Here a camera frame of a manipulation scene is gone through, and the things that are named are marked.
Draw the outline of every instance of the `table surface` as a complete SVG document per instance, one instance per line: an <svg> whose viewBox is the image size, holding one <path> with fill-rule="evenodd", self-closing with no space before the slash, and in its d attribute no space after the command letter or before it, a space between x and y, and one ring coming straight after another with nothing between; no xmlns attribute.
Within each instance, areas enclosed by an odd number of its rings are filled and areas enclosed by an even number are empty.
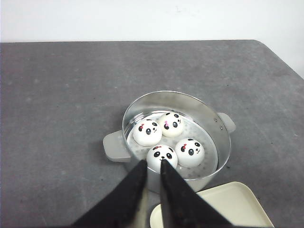
<svg viewBox="0 0 304 228"><path fill-rule="evenodd" d="M304 80L254 40L1 44L1 224L68 225L127 174L102 139L128 104L176 90L237 125L206 188L246 184L275 226L304 223ZM149 210L159 203L150 192Z"/></svg>

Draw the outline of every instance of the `pot handle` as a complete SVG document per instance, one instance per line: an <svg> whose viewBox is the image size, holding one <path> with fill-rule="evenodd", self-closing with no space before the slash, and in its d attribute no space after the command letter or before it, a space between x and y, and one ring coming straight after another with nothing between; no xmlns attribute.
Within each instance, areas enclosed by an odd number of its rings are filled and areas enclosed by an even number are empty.
<svg viewBox="0 0 304 228"><path fill-rule="evenodd" d="M227 132L229 134L233 133L236 130L236 124L232 121L232 119L225 113L218 113L218 116L224 122L226 126Z"/></svg>
<svg viewBox="0 0 304 228"><path fill-rule="evenodd" d="M122 130L108 134L103 139L104 152L113 162L129 162L130 154L124 144Z"/></svg>

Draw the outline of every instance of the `white background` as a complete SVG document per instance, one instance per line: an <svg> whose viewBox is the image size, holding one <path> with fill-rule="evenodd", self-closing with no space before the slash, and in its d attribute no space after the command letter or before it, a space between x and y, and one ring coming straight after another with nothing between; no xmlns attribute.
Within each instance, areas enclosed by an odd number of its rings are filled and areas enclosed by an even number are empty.
<svg viewBox="0 0 304 228"><path fill-rule="evenodd" d="M304 0L1 0L1 42L256 39L304 77Z"/></svg>

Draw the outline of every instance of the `pot rim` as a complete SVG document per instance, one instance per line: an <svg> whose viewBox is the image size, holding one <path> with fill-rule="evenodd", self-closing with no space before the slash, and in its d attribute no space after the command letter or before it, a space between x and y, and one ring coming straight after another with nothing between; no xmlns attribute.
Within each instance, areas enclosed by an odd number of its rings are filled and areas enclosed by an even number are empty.
<svg viewBox="0 0 304 228"><path fill-rule="evenodd" d="M219 118L223 123L224 121L220 118L220 116L218 115L218 113L212 108L210 107L209 105L207 105L205 102L201 101L200 99L194 97L194 96L191 96L189 94L185 94L185 93L182 93L182 92L178 92L178 91L172 91L172 90L160 90L160 91L154 91L154 92L150 92L150 93L147 93L147 94L144 94L138 98L136 98L132 103L130 103L130 105L127 107L127 109L125 110L124 114L123 114L123 121L122 121L122 137L123 137L123 142L124 144L126 145L126 147L128 148L129 151L132 151L128 142L127 142L127 139L124 135L124 119L125 119L125 116L126 116L126 113L129 111L129 109L132 107L133 104L135 104L138 100L140 100L141 98L145 97L145 96L148 96L148 95L151 95L151 94L155 94L155 93L163 93L163 92L169 92L169 93L177 93L177 94L182 94L182 95L185 95L185 96L189 96L191 98L194 98L196 99L197 101L201 102L202 104L206 105L208 108L210 108L216 115L217 115L217 118ZM204 177L198 177L198 178L194 178L194 179L184 179L185 181L197 181L197 180L201 180L201 179L205 179L205 178L208 178L208 177L212 177L213 175L215 175L216 173L218 173L227 163L229 157L230 157L230 154L231 154L231 138L230 138L230 134L228 133L228 130L226 128L226 126L224 125L224 128L228 134L228 137L229 137L229 152L228 152L228 156L227 158L225 159L224 163L218 167L213 173L209 174L208 176L204 176Z"/></svg>

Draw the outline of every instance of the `panda face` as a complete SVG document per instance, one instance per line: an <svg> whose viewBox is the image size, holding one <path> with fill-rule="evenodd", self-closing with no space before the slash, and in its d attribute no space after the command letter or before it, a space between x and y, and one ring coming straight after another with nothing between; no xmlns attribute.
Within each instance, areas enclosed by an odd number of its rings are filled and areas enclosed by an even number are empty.
<svg viewBox="0 0 304 228"><path fill-rule="evenodd" d="M142 146L153 146L159 143L162 136L162 128L154 120L141 120L135 125L133 138Z"/></svg>
<svg viewBox="0 0 304 228"><path fill-rule="evenodd" d="M177 155L175 151L167 145L157 145L151 148L147 154L148 167L155 172L161 172L161 162L166 159L173 168L177 167Z"/></svg>
<svg viewBox="0 0 304 228"><path fill-rule="evenodd" d="M161 125L162 134L170 138L180 135L184 129L184 121L177 113L163 114L158 123Z"/></svg>
<svg viewBox="0 0 304 228"><path fill-rule="evenodd" d="M179 164L187 168L198 166L205 157L204 147L194 139L180 140L175 146L175 151Z"/></svg>

